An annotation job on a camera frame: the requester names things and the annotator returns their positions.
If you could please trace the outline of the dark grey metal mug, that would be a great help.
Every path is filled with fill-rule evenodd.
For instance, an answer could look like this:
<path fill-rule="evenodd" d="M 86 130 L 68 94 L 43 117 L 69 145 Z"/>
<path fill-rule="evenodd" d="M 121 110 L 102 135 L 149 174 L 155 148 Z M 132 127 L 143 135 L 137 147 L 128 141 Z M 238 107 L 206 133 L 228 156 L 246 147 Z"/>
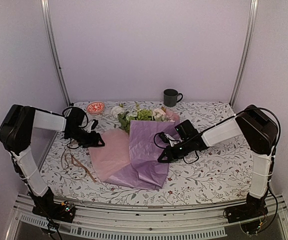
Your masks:
<path fill-rule="evenodd" d="M 166 89 L 163 92 L 163 103 L 167 107 L 174 107 L 183 99 L 183 94 L 175 89 Z"/>

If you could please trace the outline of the green white flower sprig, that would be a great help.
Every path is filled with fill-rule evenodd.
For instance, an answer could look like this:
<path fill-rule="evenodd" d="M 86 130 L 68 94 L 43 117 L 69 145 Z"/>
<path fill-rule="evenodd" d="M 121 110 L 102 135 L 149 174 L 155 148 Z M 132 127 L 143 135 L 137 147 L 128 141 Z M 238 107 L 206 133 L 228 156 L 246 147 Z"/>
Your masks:
<path fill-rule="evenodd" d="M 139 103 L 135 103 L 133 111 L 127 110 L 125 104 L 119 105 L 122 108 L 122 112 L 117 115 L 117 119 L 120 123 L 120 129 L 129 134 L 131 121 L 155 121 L 153 111 L 148 108 L 141 108 Z"/>

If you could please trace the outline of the white rose long stem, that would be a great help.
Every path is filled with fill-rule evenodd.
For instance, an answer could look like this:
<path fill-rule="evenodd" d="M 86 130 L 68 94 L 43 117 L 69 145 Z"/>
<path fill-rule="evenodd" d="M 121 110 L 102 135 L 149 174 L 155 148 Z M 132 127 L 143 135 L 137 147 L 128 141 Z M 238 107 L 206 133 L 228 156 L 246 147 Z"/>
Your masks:
<path fill-rule="evenodd" d="M 127 115 L 129 112 L 124 109 L 123 105 L 117 105 L 111 109 L 110 113 L 119 121 L 120 128 L 125 131 L 128 126 Z"/>

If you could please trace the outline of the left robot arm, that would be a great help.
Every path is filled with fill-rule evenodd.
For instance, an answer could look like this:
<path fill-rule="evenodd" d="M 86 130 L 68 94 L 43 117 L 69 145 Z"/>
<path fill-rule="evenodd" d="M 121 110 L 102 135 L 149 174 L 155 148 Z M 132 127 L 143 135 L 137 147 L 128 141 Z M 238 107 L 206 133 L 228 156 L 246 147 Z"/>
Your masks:
<path fill-rule="evenodd" d="M 54 202 L 53 192 L 43 180 L 31 151 L 33 129 L 63 132 L 65 139 L 75 140 L 82 148 L 104 147 L 105 143 L 94 129 L 98 122 L 94 121 L 90 129 L 84 122 L 89 122 L 84 110 L 69 106 L 61 114 L 38 109 L 32 106 L 12 105 L 0 125 L 0 142 L 9 152 L 14 170 L 26 184 L 35 208 L 47 217 L 55 215 L 73 215 L 74 204 Z"/>

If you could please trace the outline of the purple pink wrapping paper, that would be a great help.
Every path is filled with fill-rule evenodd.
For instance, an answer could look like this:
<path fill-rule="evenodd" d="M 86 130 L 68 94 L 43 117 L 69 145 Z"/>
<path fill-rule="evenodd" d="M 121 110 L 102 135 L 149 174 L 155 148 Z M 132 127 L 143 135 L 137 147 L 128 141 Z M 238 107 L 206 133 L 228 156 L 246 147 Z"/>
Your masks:
<path fill-rule="evenodd" d="M 179 115 L 166 109 L 169 121 L 132 120 L 130 132 L 110 129 L 102 134 L 104 147 L 89 148 L 90 160 L 99 180 L 104 183 L 142 190 L 161 189 L 169 165 L 159 163 L 162 153 L 159 132 L 174 136 Z"/>

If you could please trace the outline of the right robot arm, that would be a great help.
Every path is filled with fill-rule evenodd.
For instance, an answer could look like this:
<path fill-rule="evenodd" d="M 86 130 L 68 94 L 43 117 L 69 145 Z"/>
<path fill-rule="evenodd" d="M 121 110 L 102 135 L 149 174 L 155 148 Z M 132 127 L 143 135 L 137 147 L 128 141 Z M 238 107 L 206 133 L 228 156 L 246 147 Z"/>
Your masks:
<path fill-rule="evenodd" d="M 269 181 L 280 134 L 280 123 L 271 111 L 250 105 L 203 131 L 189 120 L 132 120 L 129 132 L 106 131 L 103 143 L 90 149 L 90 158 L 103 182 L 155 190 L 163 186 L 171 163 L 194 164 L 200 152 L 243 136 L 252 152 L 253 175 L 246 203 L 224 211 L 225 217 L 235 222 L 268 212 L 265 198 L 271 192 Z"/>

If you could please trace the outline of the pink rose stem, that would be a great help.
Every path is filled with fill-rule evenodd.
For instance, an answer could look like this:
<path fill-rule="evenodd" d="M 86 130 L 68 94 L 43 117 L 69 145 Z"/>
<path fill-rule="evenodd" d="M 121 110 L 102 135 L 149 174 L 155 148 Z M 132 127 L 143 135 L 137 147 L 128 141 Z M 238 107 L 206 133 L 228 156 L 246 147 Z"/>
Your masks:
<path fill-rule="evenodd" d="M 158 122 L 174 122 L 173 113 L 165 107 L 155 108 L 152 111 L 152 120 Z"/>

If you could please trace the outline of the red patterned ceramic bowl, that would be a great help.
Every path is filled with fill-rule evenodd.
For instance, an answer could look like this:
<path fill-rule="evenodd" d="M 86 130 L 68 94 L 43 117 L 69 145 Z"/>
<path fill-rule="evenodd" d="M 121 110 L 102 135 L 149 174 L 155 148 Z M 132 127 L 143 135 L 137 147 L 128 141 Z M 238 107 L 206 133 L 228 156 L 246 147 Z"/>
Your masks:
<path fill-rule="evenodd" d="M 98 114 L 102 113 L 105 110 L 105 103 L 103 103 L 101 101 L 91 102 L 87 106 L 86 110 L 91 115 L 98 115 Z"/>

